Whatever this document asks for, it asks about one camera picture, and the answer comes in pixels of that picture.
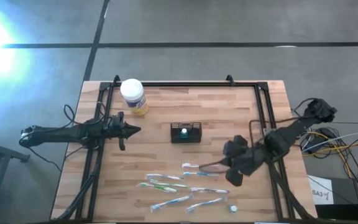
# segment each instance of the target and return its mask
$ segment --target small white cap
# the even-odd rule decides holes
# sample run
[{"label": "small white cap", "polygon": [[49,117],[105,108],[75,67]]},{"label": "small white cap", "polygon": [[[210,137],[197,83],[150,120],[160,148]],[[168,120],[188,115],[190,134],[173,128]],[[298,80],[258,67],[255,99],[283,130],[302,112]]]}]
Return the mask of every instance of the small white cap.
[{"label": "small white cap", "polygon": [[121,83],[120,91],[125,100],[138,100],[143,95],[142,83],[130,78]]},{"label": "small white cap", "polygon": [[237,206],[235,206],[235,205],[230,205],[229,208],[230,208],[231,212],[236,212],[237,211]]}]

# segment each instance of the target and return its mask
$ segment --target wooden table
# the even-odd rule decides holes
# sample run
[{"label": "wooden table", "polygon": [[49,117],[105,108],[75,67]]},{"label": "wooden table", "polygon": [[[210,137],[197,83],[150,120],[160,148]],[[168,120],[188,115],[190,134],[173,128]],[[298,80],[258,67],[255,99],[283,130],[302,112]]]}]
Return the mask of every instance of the wooden table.
[{"label": "wooden table", "polygon": [[[84,122],[94,116],[100,82],[84,82],[76,121]],[[290,105],[282,81],[268,81],[276,120],[291,117]],[[187,177],[192,187],[227,189],[227,202],[197,208],[186,214],[185,208],[195,203],[221,197],[198,193],[191,200],[151,213],[150,206],[188,195],[189,191],[170,194],[155,189],[137,187],[145,182],[145,174],[183,175],[182,162],[203,164],[222,158],[223,144],[234,135],[249,139],[248,122],[258,119],[255,92],[249,87],[145,87],[150,106],[145,116],[131,115],[125,101],[114,89],[112,110],[125,112],[124,119],[142,131],[127,141],[126,151],[120,151],[118,140],[107,140],[94,210],[94,222],[252,222],[277,221],[269,172],[264,164],[241,187],[234,187],[224,176]],[[171,144],[170,123],[201,121],[202,142],[199,144]],[[254,123],[254,139],[260,137],[260,124]],[[67,153],[79,145],[70,144]],[[86,150],[70,156],[64,163],[51,218],[58,217],[78,193],[83,174]],[[311,190],[301,152],[291,148],[285,157],[290,188],[295,197],[313,216],[316,216]],[[285,199],[280,194],[283,208]],[[227,204],[237,205],[237,213],[230,213]]]}]

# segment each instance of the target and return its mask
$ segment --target white sign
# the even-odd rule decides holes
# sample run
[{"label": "white sign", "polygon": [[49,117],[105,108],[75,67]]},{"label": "white sign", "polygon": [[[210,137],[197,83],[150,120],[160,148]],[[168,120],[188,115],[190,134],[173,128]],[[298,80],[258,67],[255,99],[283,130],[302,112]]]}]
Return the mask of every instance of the white sign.
[{"label": "white sign", "polygon": [[331,180],[308,175],[311,194],[315,205],[332,205],[333,198],[333,184]]}]

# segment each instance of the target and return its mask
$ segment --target plastic container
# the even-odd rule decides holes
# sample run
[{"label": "plastic container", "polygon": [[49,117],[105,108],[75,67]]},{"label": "plastic container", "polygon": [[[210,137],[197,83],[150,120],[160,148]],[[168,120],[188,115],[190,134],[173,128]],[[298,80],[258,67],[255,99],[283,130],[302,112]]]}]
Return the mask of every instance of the plastic container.
[{"label": "plastic container", "polygon": [[121,83],[121,94],[134,115],[144,115],[149,110],[142,83],[130,78]]}]

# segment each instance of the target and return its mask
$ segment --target gray floor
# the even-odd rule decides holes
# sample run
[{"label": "gray floor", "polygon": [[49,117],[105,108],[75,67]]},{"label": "gray floor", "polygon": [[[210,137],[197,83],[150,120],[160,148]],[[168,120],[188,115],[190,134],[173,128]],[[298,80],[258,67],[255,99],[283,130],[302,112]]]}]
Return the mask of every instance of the gray floor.
[{"label": "gray floor", "polygon": [[[103,1],[0,0],[3,43],[92,43]],[[101,42],[358,41],[358,0],[112,0]],[[31,125],[59,126],[75,107],[90,49],[0,50],[0,145]],[[91,80],[284,80],[292,106],[322,97],[336,121],[358,122],[358,47],[99,49]],[[331,125],[341,134],[358,124]],[[61,165],[65,144],[35,150]],[[358,160],[358,148],[354,149]],[[311,175],[343,177],[340,158],[305,159]],[[60,174],[31,157],[9,164],[0,193],[0,223],[48,220]]]}]

